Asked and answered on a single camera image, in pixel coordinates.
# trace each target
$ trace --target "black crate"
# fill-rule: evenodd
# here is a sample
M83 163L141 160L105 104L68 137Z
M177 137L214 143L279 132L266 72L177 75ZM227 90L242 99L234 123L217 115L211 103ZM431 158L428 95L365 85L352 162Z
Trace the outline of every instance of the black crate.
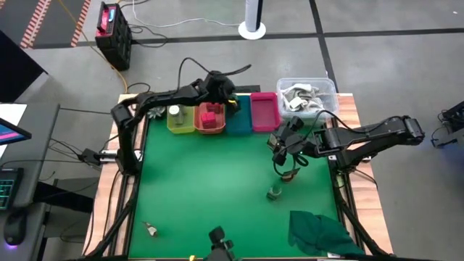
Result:
M108 24L108 26L112 28L111 30L100 28L99 30L104 30L106 33L103 36L95 36L95 42L108 62L113 65L116 70L122 71L130 67L132 33L128 21L121 12L119 4L101 3L97 28L100 27L104 10L112 8L115 8L115 16L113 21Z

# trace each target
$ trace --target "blue container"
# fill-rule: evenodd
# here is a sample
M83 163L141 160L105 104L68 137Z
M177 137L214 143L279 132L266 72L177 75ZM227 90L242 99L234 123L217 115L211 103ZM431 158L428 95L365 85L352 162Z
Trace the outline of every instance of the blue container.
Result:
M249 95L239 95L240 111L230 116L225 116L225 131L227 134L250 134L252 126L252 103Z

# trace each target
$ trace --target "green table surface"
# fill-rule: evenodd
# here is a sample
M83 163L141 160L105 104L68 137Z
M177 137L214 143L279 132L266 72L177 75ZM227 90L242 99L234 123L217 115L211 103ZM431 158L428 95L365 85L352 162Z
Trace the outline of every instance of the green table surface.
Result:
M208 233L218 225L238 257L304 257L289 246L289 212L337 220L327 159L308 158L310 165L272 202L265 195L279 177L268 137L179 135L166 122L150 121L129 257L206 257ZM281 169L291 169L290 158ZM157 228L157 237L143 222Z

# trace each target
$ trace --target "pink bin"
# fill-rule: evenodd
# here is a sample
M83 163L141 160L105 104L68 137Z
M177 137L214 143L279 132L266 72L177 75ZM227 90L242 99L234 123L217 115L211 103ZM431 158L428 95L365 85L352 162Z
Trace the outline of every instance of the pink bin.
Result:
M253 131L274 131L281 124L276 93L252 93L250 99L252 101Z
M195 107L194 125L198 132L202 134L218 134L224 131L225 127L225 113L224 105L220 105L219 113L216 113L216 128L205 128L202 124L202 113L208 112L207 103L202 103L200 106Z

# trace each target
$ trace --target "rgb keyboard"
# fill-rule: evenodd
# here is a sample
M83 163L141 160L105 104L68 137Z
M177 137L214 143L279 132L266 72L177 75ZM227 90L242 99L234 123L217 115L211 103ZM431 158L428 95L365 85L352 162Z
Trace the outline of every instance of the rgb keyboard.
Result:
M15 200L23 169L0 169L0 210L8 210Z

